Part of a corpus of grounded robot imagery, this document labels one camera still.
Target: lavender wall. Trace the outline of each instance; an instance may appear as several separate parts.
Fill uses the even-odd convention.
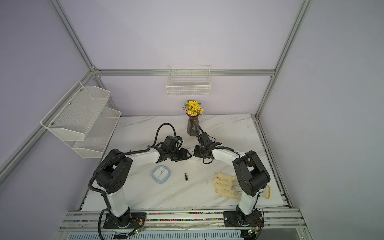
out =
[[[104,69],[274,69],[301,2],[62,0]]]
[[[168,97],[166,76],[103,76],[105,87],[123,115],[183,115],[184,103],[201,103],[206,114],[255,114],[270,77],[213,76],[211,95]]]
[[[383,239],[383,12],[313,1],[261,114],[314,240]]]
[[[0,165],[87,68],[46,0],[0,1]],[[47,133],[0,193],[1,239],[54,238],[96,159]]]

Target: black cable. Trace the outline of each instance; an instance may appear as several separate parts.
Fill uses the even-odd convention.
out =
[[[197,135],[199,135],[199,132],[198,132],[197,128],[200,129],[201,133],[204,133],[203,129],[201,129],[201,127],[200,127],[199,125],[197,125],[197,126],[195,127],[195,130],[196,130]]]
[[[138,150],[138,151],[129,151],[129,152],[124,152],[124,153],[120,153],[120,154],[117,154],[113,157],[111,157],[110,159],[108,159],[102,166],[100,166],[96,171],[95,173],[93,174],[93,176],[91,177],[91,180],[89,181],[88,183],[88,188],[91,189],[92,191],[95,191],[95,192],[99,192],[101,193],[101,195],[105,196],[106,195],[106,192],[104,192],[103,190],[99,189],[99,188],[95,188],[92,186],[93,182],[95,181],[96,177],[99,175],[99,173],[104,169],[106,168],[107,166],[115,163],[116,161],[118,161],[118,158],[122,157],[122,156],[126,156],[126,155],[132,155],[132,154],[136,154],[136,153],[142,153],[142,152],[148,152],[149,150],[151,149],[150,146],[148,146],[147,149],[145,150]]]
[[[117,234],[113,237],[113,239],[127,239],[128,235],[126,233]]]
[[[259,200],[260,193],[257,194],[256,196],[257,196],[257,198],[256,198],[256,202],[255,202],[255,204],[253,205],[253,208],[252,208],[252,211],[253,211],[253,212],[256,210],[255,207],[256,207],[256,204],[257,204],[257,200]]]
[[[129,238],[130,238],[131,236],[135,235],[136,230],[139,229],[139,226],[144,227],[143,225],[138,225],[134,230],[132,230],[132,231],[128,234],[128,237],[129,237]]]
[[[179,150],[179,148],[181,147],[181,145],[183,145],[183,139],[182,139],[182,137],[180,137],[181,138],[181,140],[180,140],[180,145],[177,147],[177,150]]]
[[[207,134],[207,135],[208,135],[208,134]],[[214,137],[211,137],[211,136],[209,136],[209,135],[208,135],[208,137],[215,139]],[[215,142],[216,142],[216,139],[214,140],[214,143],[215,143]]]
[[[162,128],[162,126],[164,126],[164,125],[169,125],[169,126],[171,126],[171,128],[172,128],[172,130],[173,130],[173,134],[174,134],[175,137],[176,137],[176,131],[175,131],[175,128],[172,126],[172,124],[167,123],[167,122],[166,122],[166,123],[163,123],[163,124],[161,124],[160,127],[157,129],[156,136],[155,136],[155,141],[153,142],[153,145],[152,145],[152,146],[155,146],[155,145],[156,145],[157,135],[159,134],[160,128]]]
[[[103,236],[101,235],[101,218],[103,217],[103,213],[104,213],[105,211],[108,211],[108,210],[109,210],[109,208],[106,208],[106,209],[101,210],[101,213],[100,213],[100,216],[99,216],[99,222],[98,222],[98,224],[97,224],[97,231],[98,231],[98,233],[99,233],[99,238],[100,238],[101,240],[104,240]]]
[[[263,209],[259,209],[259,211],[260,210],[263,211],[263,220],[262,220],[262,225],[260,226],[260,231],[258,232],[258,235],[255,238],[255,240],[260,236],[260,234],[262,233],[263,227],[264,227],[264,210]]]
[[[210,164],[210,163],[212,163],[213,162],[213,159],[210,161],[210,162],[204,162],[204,158],[203,158],[203,163],[204,164]]]

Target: work glove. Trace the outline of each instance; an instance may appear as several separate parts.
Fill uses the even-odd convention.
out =
[[[224,197],[241,199],[242,189],[236,176],[231,176],[222,172],[216,172],[215,176],[213,183],[217,194]],[[266,188],[260,190],[260,192],[259,196],[269,199],[270,187],[268,185]]]

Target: blue clock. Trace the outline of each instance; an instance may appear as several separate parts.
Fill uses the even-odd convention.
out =
[[[152,173],[152,178],[159,184],[163,184],[168,180],[170,172],[163,165],[158,166]]]

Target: table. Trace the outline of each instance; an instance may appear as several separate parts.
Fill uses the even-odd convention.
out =
[[[283,206],[283,199],[251,115],[203,115],[199,121],[201,128],[224,146],[242,152],[253,150],[259,155],[271,177],[268,183],[271,197],[261,197],[257,202],[258,208]],[[198,144],[196,137],[187,134],[188,116],[121,117],[106,154],[115,148],[123,152],[146,149],[153,144],[157,128],[165,122],[171,123],[176,129],[176,135],[183,138],[182,148],[194,148]],[[157,142],[162,142],[168,135],[173,135],[171,127],[163,126]],[[163,184],[156,183],[151,177],[159,165],[170,171],[169,179]],[[233,166],[219,160],[203,164],[202,161],[171,162],[167,159],[131,168],[123,191],[131,210],[234,209],[238,199],[222,197],[215,192],[212,182],[215,172],[236,175]],[[104,208],[106,205],[100,193],[88,191],[82,211],[100,211]]]

